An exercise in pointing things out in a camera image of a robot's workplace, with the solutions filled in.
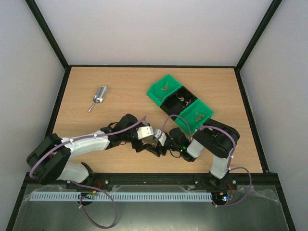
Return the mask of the black bin with swirl lollipops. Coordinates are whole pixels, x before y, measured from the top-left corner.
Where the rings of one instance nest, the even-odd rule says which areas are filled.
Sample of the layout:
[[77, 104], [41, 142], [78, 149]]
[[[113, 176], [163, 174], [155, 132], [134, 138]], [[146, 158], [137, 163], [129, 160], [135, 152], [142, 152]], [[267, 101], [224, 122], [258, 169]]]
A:
[[179, 115], [191, 103], [195, 102], [197, 97], [184, 86], [171, 93], [162, 102], [160, 108], [168, 115]]

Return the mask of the silver metal scoop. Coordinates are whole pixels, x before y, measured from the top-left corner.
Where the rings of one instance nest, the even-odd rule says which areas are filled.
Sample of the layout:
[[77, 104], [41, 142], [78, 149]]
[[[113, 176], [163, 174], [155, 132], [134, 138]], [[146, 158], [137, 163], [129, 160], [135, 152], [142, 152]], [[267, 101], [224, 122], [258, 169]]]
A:
[[88, 110], [88, 113], [91, 112], [91, 110], [93, 109], [93, 107], [96, 105], [96, 104], [100, 104], [104, 97], [106, 96], [107, 94], [107, 91], [108, 91], [108, 87], [107, 86], [100, 86], [96, 93], [94, 94], [94, 97], [93, 97], [93, 104], [92, 106], [90, 107], [90, 109]]

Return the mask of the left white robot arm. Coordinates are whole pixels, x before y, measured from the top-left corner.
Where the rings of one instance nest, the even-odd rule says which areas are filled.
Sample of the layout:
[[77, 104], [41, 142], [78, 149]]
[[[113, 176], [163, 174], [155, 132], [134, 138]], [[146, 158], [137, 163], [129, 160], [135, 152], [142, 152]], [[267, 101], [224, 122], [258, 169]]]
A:
[[143, 149], [142, 140], [153, 135], [154, 130], [146, 123], [145, 117], [138, 120], [131, 114], [87, 135], [63, 138], [53, 133], [46, 136], [27, 157], [26, 162], [31, 168], [29, 176], [41, 185], [54, 180], [82, 183], [90, 176], [90, 167], [83, 162], [72, 163], [71, 159], [128, 142], [140, 152]]

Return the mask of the gold jar lid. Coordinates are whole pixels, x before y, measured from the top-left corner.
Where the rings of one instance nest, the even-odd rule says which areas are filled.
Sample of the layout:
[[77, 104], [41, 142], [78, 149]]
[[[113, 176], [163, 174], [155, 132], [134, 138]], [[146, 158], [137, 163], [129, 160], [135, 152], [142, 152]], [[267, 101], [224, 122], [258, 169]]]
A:
[[154, 145], [156, 143], [156, 141], [153, 137], [143, 138], [141, 141], [144, 145], [146, 145], [146, 144]]

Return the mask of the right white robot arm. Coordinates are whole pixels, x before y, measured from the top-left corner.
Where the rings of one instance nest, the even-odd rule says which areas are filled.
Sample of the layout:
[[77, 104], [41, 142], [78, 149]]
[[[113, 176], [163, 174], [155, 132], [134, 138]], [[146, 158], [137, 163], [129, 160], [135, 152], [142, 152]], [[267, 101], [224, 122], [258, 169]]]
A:
[[156, 129], [154, 140], [157, 146], [154, 153], [161, 156], [167, 151], [171, 154], [178, 152], [179, 157], [193, 162], [204, 150], [210, 151], [214, 157], [207, 181], [212, 187], [219, 189], [227, 182], [231, 159], [239, 139], [240, 133], [233, 127], [207, 119], [190, 139], [179, 128], [170, 130], [168, 134]]

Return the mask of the green bin with gummy candies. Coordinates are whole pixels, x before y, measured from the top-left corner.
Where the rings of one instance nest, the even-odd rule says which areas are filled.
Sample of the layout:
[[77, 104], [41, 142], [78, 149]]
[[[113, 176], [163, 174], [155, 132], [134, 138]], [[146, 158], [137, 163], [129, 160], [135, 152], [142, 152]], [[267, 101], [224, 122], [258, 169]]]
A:
[[210, 109], [201, 100], [196, 100], [186, 109], [184, 109], [175, 122], [188, 135], [203, 125], [203, 123], [212, 117], [214, 111]]

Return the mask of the green bin with square lollipops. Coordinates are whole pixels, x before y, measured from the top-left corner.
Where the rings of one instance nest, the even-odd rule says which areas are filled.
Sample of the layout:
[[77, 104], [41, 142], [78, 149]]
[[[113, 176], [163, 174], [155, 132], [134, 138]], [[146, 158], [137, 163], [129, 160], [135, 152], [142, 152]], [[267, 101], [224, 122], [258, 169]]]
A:
[[164, 100], [182, 87], [172, 75], [168, 74], [150, 86], [147, 96], [158, 106], [161, 106]]

